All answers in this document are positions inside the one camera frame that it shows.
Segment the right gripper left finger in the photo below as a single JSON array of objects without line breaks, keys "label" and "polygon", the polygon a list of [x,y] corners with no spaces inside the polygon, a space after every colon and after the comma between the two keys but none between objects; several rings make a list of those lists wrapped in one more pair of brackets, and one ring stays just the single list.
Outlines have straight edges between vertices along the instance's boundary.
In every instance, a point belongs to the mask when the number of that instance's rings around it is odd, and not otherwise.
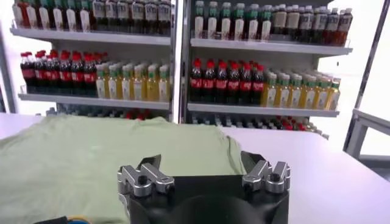
[{"label": "right gripper left finger", "polygon": [[118,193],[148,197],[153,191],[164,195],[173,192],[175,180],[159,170],[161,159],[159,154],[143,158],[136,168],[131,165],[121,166],[117,173]]}]

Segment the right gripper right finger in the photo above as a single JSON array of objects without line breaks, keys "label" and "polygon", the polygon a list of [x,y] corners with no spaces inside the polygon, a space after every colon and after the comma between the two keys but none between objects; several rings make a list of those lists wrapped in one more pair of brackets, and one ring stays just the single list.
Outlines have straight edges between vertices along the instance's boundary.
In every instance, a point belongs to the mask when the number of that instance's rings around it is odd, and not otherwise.
[{"label": "right gripper right finger", "polygon": [[241,152],[241,162],[246,174],[242,186],[246,191],[265,190],[272,194],[282,194],[290,189],[290,167],[278,161],[274,167],[260,154]]}]

